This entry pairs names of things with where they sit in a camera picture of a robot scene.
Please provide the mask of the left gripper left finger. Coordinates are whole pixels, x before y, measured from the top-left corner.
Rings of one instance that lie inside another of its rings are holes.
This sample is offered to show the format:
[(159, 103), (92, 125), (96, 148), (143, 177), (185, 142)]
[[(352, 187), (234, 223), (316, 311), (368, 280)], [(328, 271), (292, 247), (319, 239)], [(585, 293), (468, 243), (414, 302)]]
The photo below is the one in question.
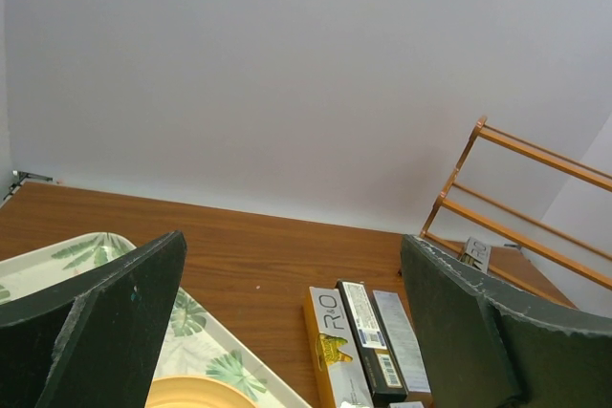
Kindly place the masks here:
[(173, 231), (2, 305), (2, 406), (143, 407), (185, 259)]

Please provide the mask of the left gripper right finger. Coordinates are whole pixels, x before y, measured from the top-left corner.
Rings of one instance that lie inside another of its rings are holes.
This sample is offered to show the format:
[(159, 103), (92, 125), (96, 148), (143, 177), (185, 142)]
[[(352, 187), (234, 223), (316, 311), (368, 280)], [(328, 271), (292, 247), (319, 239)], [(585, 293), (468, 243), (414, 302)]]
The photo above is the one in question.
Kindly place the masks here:
[(401, 259), (436, 406), (610, 406), (610, 318), (534, 296), (414, 235)]

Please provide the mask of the silver angled R&O box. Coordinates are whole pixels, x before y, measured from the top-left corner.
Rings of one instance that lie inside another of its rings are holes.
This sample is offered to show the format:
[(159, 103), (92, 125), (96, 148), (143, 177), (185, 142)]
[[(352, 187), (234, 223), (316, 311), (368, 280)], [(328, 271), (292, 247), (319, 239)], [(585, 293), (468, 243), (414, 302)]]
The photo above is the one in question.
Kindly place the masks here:
[(469, 237), (463, 245), (458, 260), (483, 273), (489, 271), (492, 247), (480, 240)]

